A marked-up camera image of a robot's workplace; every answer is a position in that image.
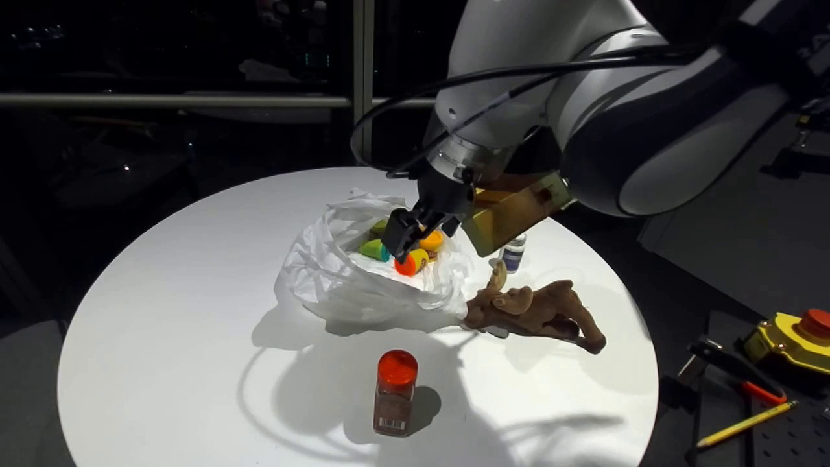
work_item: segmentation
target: small red container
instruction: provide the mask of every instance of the small red container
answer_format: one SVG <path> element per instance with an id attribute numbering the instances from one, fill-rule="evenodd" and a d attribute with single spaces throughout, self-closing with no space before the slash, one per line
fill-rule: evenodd
<path id="1" fill-rule="evenodd" d="M 388 435 L 410 434 L 417 361 L 406 351 L 388 351 L 379 361 L 373 427 Z"/>

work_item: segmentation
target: toy fruit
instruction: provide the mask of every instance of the toy fruit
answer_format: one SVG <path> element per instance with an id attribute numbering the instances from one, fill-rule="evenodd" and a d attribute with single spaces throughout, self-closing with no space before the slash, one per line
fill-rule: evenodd
<path id="1" fill-rule="evenodd" d="M 430 255 L 426 250 L 406 252 L 404 260 L 395 263 L 395 270 L 399 274 L 417 274 L 430 263 Z"/>
<path id="2" fill-rule="evenodd" d="M 430 232 L 417 241 L 417 246 L 426 250 L 430 258 L 435 258 L 435 252 L 444 246 L 444 232 L 441 229 Z"/>
<path id="3" fill-rule="evenodd" d="M 377 263 L 387 263 L 388 260 L 388 252 L 384 246 L 382 239 L 370 239 L 361 246 L 361 255 L 369 258 L 369 260 L 377 260 Z"/>

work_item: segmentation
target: cable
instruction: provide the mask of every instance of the cable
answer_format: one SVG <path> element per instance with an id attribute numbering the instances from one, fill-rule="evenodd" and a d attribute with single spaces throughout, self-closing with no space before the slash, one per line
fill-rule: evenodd
<path id="1" fill-rule="evenodd" d="M 548 84 L 548 81 L 556 81 L 561 76 L 567 76 L 567 72 L 583 72 L 583 69 L 610 69 L 610 67 L 644 67 L 644 64 L 681 64 L 686 63 L 686 55 L 677 55 L 667 47 L 648 47 L 648 50 L 637 50 L 637 53 L 613 53 L 613 55 L 600 55 L 600 56 L 591 56 L 591 59 L 581 59 L 581 63 L 556 63 L 556 64 L 528 64 L 528 67 L 508 67 L 508 69 L 491 69 L 491 72 L 470 72 L 470 76 L 456 76 L 456 77 L 449 77 L 439 85 L 428 85 L 428 89 L 419 89 L 419 90 L 412 90 L 412 93 L 404 93 L 404 97 L 397 97 L 397 98 L 388 98 L 379 106 L 373 106 L 370 112 L 366 112 L 353 132 L 349 132 L 349 150 L 354 152 L 354 158 L 361 164 L 369 164 L 373 167 L 366 152 L 361 152 L 354 147 L 354 134 L 361 132 L 361 128 L 382 114 L 387 114 L 388 108 L 399 106 L 402 101 L 410 101 L 410 98 L 419 98 L 419 97 L 430 97 L 430 93 L 439 93 L 444 89 L 456 89 L 456 85 L 470 85 L 470 84 L 482 84 L 482 81 L 495 81 L 495 77 L 519 77 L 519 76 L 543 76 L 536 81 L 528 81 L 528 84 L 520 84 L 510 90 L 506 90 L 502 97 L 493 98 L 491 103 L 485 103 L 479 112 L 470 114 L 465 123 L 453 125 L 450 130 L 441 130 L 430 142 L 419 145 L 415 150 L 412 158 L 406 158 L 404 164 L 397 164 L 399 169 L 410 169 L 412 164 L 417 164 L 423 158 L 423 152 L 428 147 L 435 147 L 444 138 L 465 130 L 467 125 L 476 123 L 479 116 L 485 116 L 488 112 L 513 101 L 515 97 Z"/>

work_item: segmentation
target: brown cloth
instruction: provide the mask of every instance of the brown cloth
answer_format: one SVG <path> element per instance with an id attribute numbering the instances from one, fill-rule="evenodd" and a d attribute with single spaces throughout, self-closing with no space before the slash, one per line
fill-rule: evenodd
<path id="1" fill-rule="evenodd" d="M 605 348 L 607 339 L 591 311 L 579 300 L 571 280 L 556 280 L 540 291 L 510 287 L 500 293 L 502 282 L 506 267 L 498 263 L 488 287 L 467 300 L 467 326 L 482 329 L 498 324 L 515 335 L 567 339 L 588 354 Z"/>

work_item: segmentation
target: orange object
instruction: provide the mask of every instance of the orange object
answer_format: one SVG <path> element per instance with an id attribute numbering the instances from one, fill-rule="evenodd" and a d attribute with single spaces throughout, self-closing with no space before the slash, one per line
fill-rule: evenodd
<path id="1" fill-rule="evenodd" d="M 404 260 L 395 260 L 395 270 L 399 274 L 417 274 L 430 263 L 430 255 L 423 250 L 406 252 Z"/>
<path id="2" fill-rule="evenodd" d="M 757 387 L 757 385 L 751 385 L 751 382 L 742 382 L 742 392 L 745 392 L 747 396 L 751 396 L 751 399 L 764 403 L 764 405 L 782 405 L 782 403 L 786 403 L 786 396 L 772 394 L 772 392 L 768 392 L 768 389 L 763 389 L 763 387 Z"/>
<path id="3" fill-rule="evenodd" d="M 435 255 L 444 246 L 444 232 L 441 229 L 430 232 L 417 241 L 417 246 Z"/>
<path id="4" fill-rule="evenodd" d="M 388 351 L 379 361 L 379 387 L 388 392 L 410 392 L 417 378 L 417 361 L 406 351 Z"/>
<path id="5" fill-rule="evenodd" d="M 810 308 L 805 316 L 802 316 L 802 329 L 807 335 L 814 335 L 814 337 L 830 337 L 830 311 L 825 308 Z"/>

